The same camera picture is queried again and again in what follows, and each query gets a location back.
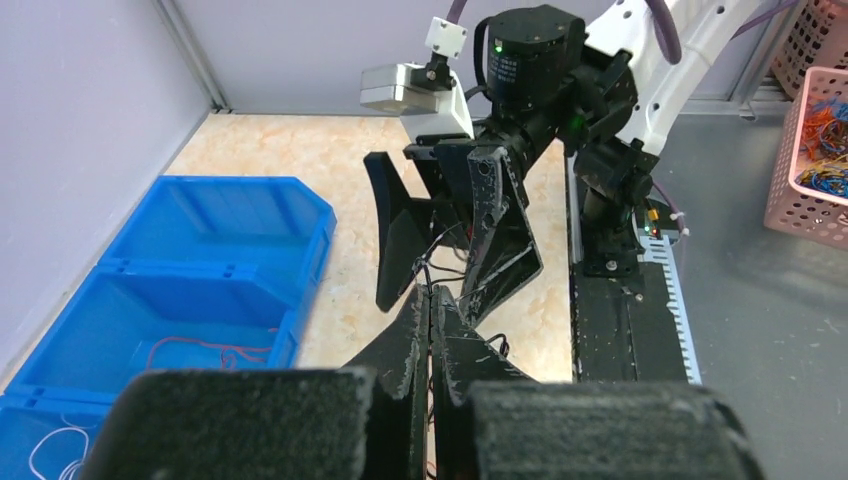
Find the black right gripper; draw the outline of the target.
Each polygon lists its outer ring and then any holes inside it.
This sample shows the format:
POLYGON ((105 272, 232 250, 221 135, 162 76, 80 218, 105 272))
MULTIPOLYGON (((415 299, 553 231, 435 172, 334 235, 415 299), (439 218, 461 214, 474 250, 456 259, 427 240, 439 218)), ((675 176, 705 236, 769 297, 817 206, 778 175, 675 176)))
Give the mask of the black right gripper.
POLYGON ((471 232, 458 306, 478 326, 543 269, 527 217, 527 174, 557 137, 550 119, 485 119, 476 138, 422 135, 404 149, 427 198, 410 196, 386 152, 363 160, 378 221, 375 302, 387 312, 416 276, 430 232, 471 232))

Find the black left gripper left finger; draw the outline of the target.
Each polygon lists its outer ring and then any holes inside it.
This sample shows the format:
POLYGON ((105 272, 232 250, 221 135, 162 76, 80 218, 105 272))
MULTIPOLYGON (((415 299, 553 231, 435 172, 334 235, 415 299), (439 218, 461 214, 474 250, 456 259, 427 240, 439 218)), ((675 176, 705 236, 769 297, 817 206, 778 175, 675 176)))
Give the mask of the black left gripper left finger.
POLYGON ((336 369, 152 370, 119 395, 84 479, 421 479, 429 293, 336 369))

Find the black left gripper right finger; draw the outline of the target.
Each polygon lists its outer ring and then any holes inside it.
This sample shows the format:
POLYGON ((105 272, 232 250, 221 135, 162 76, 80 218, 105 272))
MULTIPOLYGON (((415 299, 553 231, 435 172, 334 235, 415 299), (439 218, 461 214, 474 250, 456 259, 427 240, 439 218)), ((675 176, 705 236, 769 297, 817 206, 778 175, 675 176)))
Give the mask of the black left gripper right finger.
POLYGON ((431 293, 441 479, 761 479, 735 412, 686 382, 541 383, 431 293))

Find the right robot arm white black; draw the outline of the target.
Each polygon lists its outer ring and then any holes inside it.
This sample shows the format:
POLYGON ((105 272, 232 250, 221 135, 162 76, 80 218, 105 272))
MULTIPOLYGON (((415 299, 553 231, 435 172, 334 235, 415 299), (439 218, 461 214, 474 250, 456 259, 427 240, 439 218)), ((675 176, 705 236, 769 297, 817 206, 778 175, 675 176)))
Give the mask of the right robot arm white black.
POLYGON ((378 218, 375 302, 387 311, 439 246, 466 255, 457 303, 473 324, 542 270, 524 181, 554 141, 584 188, 578 263, 630 279, 632 224, 683 106, 757 1, 618 1, 593 21, 542 4, 473 29, 434 18, 424 64, 366 69, 364 107, 398 116, 404 155, 427 190, 413 197, 390 156, 364 165, 378 218))

